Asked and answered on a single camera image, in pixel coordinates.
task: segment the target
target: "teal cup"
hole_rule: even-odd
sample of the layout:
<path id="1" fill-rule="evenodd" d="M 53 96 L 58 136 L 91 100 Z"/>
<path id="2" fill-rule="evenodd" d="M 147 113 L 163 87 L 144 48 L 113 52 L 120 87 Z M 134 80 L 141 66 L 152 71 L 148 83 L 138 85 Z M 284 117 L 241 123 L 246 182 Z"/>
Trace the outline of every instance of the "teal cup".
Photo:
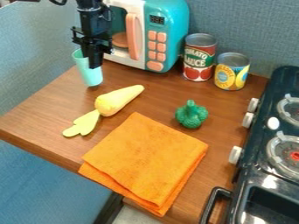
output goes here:
<path id="1" fill-rule="evenodd" d="M 89 87 L 94 87 L 103 82 L 101 67 L 98 66 L 94 69 L 89 68 L 88 57 L 83 58 L 81 49 L 74 51 L 72 56 L 86 85 Z"/>

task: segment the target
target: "stove burner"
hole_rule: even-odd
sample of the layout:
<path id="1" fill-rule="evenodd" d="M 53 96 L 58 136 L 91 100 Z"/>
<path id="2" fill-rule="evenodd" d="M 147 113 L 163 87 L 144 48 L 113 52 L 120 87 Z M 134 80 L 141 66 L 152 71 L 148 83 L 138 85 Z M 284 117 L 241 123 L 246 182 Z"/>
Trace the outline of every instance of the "stove burner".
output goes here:
<path id="1" fill-rule="evenodd" d="M 299 137 L 277 132 L 267 144 L 269 163 L 285 175 L 299 179 Z"/>
<path id="2" fill-rule="evenodd" d="M 289 154 L 295 161 L 299 161 L 299 151 L 293 151 Z"/>
<path id="3" fill-rule="evenodd" d="M 278 102 L 277 110 L 282 119 L 299 127 L 299 98 L 286 94 L 285 98 Z"/>

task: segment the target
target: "microwave button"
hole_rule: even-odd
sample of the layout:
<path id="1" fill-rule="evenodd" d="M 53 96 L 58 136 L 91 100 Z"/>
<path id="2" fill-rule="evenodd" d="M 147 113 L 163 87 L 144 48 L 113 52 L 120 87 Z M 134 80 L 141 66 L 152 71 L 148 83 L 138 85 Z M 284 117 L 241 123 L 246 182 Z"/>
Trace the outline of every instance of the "microwave button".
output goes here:
<path id="1" fill-rule="evenodd" d="M 150 40 L 156 40 L 156 31 L 149 31 L 148 32 L 148 38 Z"/>
<path id="2" fill-rule="evenodd" d="M 164 62 L 164 61 L 166 60 L 166 55 L 165 55 L 165 53 L 159 52 L 159 53 L 156 55 L 156 59 L 157 59 L 158 61 Z"/>
<path id="3" fill-rule="evenodd" d="M 157 50 L 160 52 L 160 53 L 164 53 L 166 52 L 166 44 L 157 44 Z"/>
<path id="4" fill-rule="evenodd" d="M 149 51 L 149 58 L 150 58 L 151 60 L 155 60 L 155 59 L 156 59 L 156 52 Z"/>
<path id="5" fill-rule="evenodd" d="M 148 47 L 149 47 L 150 50 L 155 51 L 156 50 L 156 42 L 149 41 Z"/>
<path id="6" fill-rule="evenodd" d="M 159 42 L 165 42 L 166 41 L 166 33 L 165 32 L 159 32 L 157 35 L 157 39 Z"/>
<path id="7" fill-rule="evenodd" d="M 147 66 L 149 69 L 157 71 L 157 72 L 160 72 L 163 69 L 162 63 L 156 62 L 156 61 L 151 61 L 151 60 L 147 63 Z"/>

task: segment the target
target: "orange towel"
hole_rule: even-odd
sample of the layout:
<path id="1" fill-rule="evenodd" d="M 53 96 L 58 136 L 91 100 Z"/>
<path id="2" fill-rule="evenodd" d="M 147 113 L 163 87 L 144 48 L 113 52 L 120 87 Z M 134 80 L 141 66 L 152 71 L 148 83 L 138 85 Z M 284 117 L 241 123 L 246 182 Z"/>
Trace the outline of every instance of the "orange towel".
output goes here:
<path id="1" fill-rule="evenodd" d="M 164 216 L 207 147 L 135 112 L 84 155 L 79 173 Z"/>

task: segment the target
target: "tin can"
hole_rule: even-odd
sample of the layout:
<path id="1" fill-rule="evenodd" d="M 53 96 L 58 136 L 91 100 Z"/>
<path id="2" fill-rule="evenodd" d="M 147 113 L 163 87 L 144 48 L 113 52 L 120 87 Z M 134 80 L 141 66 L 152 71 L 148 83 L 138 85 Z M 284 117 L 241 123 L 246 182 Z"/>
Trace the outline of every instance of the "tin can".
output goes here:
<path id="1" fill-rule="evenodd" d="M 245 86 L 250 61 L 237 52 L 221 53 L 217 58 L 215 85 L 225 90 L 239 90 Z"/>
<path id="2" fill-rule="evenodd" d="M 192 81 L 207 81 L 211 78 L 216 45 L 216 38 L 206 33 L 194 33 L 185 38 L 185 78 Z"/>

